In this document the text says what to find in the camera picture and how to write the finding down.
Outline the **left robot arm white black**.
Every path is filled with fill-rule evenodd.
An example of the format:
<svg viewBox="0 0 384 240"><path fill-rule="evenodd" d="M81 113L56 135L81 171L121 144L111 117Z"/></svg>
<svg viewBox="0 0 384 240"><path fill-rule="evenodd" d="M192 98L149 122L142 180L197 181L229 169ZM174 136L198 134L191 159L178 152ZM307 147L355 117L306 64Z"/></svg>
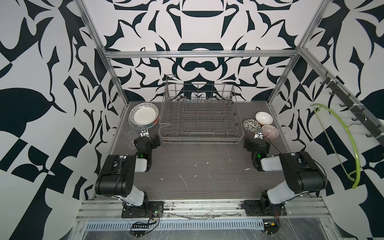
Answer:
<svg viewBox="0 0 384 240"><path fill-rule="evenodd" d="M134 140L133 155L109 155L95 185L99 196L112 197L128 207L149 208L148 195L134 185L135 173L148 172L152 167L152 152L161 145L159 135L142 136Z"/></svg>

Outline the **clear faceted plastic cup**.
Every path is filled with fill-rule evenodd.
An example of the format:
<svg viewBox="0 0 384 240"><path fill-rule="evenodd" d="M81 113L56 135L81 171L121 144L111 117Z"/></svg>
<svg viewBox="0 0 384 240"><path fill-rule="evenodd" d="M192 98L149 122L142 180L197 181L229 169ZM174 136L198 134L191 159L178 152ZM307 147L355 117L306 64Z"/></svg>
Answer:
<svg viewBox="0 0 384 240"><path fill-rule="evenodd" d="M138 134L136 132L129 131L129 132L123 133L124 143L130 150L136 149L134 141L137 137L138 137Z"/></svg>

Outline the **clear smooth plastic cup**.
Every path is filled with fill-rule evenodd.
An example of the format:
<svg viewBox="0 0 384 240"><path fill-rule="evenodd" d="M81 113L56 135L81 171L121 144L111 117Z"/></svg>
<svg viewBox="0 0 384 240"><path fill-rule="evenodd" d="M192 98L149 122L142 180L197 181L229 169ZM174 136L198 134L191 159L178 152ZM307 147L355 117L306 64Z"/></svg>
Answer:
<svg viewBox="0 0 384 240"><path fill-rule="evenodd" d="M126 138L126 139L135 139L136 138L136 130L134 127L131 126L131 124L129 122L127 123L124 123L122 125L122 134L123 134L123 137Z"/></svg>

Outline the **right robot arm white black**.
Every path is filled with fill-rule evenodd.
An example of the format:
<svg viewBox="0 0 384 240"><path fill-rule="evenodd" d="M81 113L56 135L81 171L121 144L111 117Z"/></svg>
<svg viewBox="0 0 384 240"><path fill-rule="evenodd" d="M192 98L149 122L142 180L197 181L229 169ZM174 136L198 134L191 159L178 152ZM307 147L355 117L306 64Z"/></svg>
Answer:
<svg viewBox="0 0 384 240"><path fill-rule="evenodd" d="M326 188L326 174L307 152L280 153L268 157L270 143L264 139L249 138L245 139L244 148L251 153L251 160L257 171L284 173L283 182L262 194L262 209L280 207L302 194L315 193Z"/></svg>

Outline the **grey wire dish rack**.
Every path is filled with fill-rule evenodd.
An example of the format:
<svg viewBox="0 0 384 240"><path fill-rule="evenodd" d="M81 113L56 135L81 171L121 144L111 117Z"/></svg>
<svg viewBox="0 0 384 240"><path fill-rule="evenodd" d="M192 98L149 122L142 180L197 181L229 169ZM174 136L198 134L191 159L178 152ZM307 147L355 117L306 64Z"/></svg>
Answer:
<svg viewBox="0 0 384 240"><path fill-rule="evenodd" d="M159 120L164 144L231 144L245 133L234 86L167 75Z"/></svg>

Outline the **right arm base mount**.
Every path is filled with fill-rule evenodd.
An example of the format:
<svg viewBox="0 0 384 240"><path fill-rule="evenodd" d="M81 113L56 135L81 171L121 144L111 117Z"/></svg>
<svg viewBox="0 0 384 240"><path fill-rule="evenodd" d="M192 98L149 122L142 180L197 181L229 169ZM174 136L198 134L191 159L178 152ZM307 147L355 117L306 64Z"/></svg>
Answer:
<svg viewBox="0 0 384 240"><path fill-rule="evenodd" d="M244 200L241 208L245 210L248 217L254 216L286 216L284 204L273 205L266 199Z"/></svg>

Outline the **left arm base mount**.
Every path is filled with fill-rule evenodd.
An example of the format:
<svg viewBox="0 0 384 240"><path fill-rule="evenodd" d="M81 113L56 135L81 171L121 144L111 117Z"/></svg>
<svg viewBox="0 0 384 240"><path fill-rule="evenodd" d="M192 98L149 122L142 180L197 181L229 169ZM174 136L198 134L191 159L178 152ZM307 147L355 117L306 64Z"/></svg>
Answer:
<svg viewBox="0 0 384 240"><path fill-rule="evenodd" d="M155 214L162 215L164 212L164 204L165 203L163 201L149 201L148 203L144 203L140 207L135 207L123 203L123 211L121 214L121 218L149 218Z"/></svg>

